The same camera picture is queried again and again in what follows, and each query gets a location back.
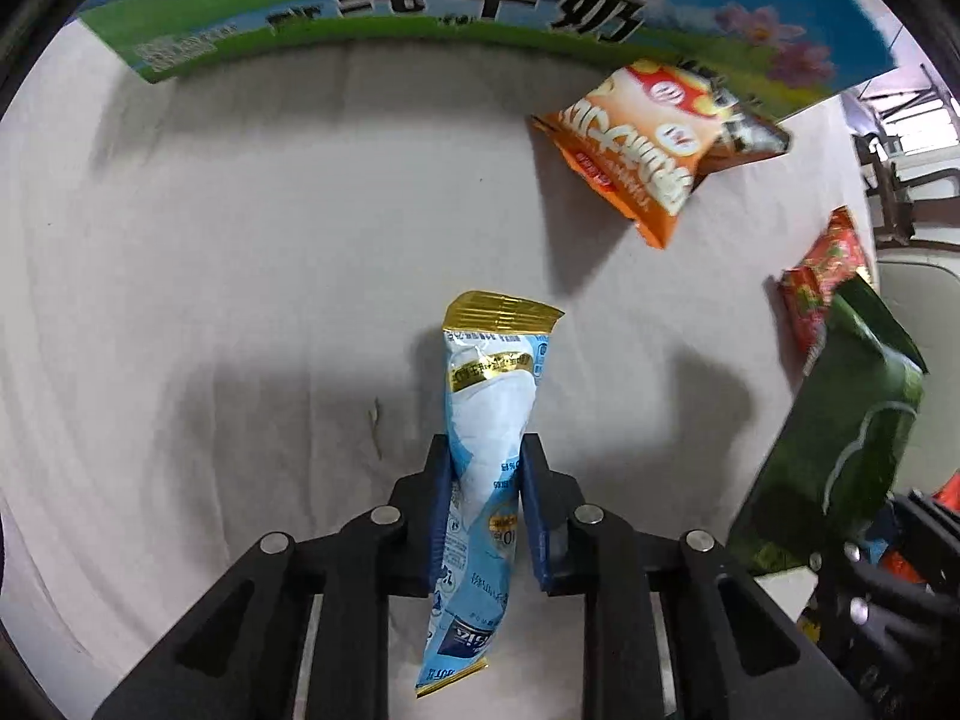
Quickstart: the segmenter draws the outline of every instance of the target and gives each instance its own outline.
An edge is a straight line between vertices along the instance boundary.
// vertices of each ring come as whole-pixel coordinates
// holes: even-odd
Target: logo
[[[676,81],[656,81],[656,83],[650,87],[651,100],[654,103],[659,103],[660,105],[679,105],[683,102],[683,86],[680,86]]]
[[[683,124],[661,124],[656,128],[655,137],[671,154],[688,157],[700,150],[700,139]]]
[[[450,658],[475,658],[486,649],[487,642],[493,631],[484,631],[474,628],[459,617],[450,621],[446,635],[440,642],[437,655],[448,655]]]

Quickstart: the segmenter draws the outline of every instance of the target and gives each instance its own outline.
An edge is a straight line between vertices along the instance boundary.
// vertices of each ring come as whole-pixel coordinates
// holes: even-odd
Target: red snack bag
[[[803,354],[822,341],[833,291],[853,274],[870,283],[867,256],[844,206],[833,210],[827,229],[796,268],[784,271],[779,284]]]

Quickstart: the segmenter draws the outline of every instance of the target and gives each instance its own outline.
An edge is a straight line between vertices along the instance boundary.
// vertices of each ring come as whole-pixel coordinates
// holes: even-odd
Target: orange snack bag
[[[532,119],[649,245],[664,248],[726,115],[707,79],[640,60],[565,111]]]

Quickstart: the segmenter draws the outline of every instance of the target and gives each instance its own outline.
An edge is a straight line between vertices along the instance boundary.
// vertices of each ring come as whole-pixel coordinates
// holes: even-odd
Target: milk packet
[[[454,481],[418,696],[487,665],[484,653],[510,594],[520,439],[562,315],[542,303],[486,292],[464,293],[446,310],[446,432]]]

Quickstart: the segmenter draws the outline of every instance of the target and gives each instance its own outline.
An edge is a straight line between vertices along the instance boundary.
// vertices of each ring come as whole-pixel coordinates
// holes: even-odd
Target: white fabric
[[[853,147],[837,100],[806,111],[652,250],[524,121],[601,77],[369,43],[151,87],[56,38],[0,122],[0,485],[98,664],[261,533],[329,533],[421,466],[463,290],[565,310],[530,423],[555,469],[637,528],[726,533],[802,363],[774,280],[834,206],[867,220]],[[493,667],[415,707],[428,610],[392,604],[392,718],[579,713],[580,602],[522,540]]]

